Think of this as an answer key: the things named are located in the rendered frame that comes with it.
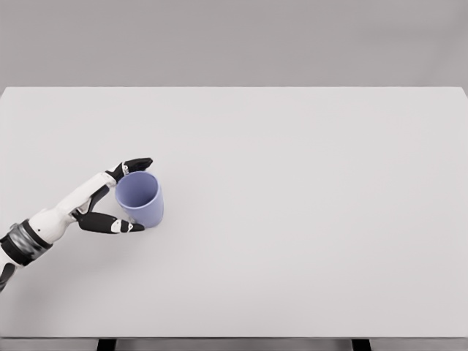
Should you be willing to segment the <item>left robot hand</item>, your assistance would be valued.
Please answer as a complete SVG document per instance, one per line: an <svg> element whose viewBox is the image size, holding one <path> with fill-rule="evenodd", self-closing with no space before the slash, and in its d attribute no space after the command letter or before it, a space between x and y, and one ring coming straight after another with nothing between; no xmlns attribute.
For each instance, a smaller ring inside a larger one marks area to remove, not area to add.
<svg viewBox="0 0 468 351"><path fill-rule="evenodd" d="M120 162L109 170L97 173L80 185L70 195L61 200L57 208L65 210L72 220L78 223L81 230L105 234L144 231L145 227L141 224L118 219L110 214L93 212L93 209L110 189L117 186L124 177L137 171L147 170L152 163L153 159L150 157Z"/></svg>

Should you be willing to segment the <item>lavender blue cup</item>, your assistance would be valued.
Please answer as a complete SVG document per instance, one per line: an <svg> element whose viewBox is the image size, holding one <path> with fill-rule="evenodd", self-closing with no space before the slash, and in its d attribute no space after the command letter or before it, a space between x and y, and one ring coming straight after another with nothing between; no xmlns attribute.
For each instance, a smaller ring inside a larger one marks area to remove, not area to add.
<svg viewBox="0 0 468 351"><path fill-rule="evenodd" d="M162 187L151 173L137 171L125 175L116 185L115 194L118 204L134 223L152 228L162 221Z"/></svg>

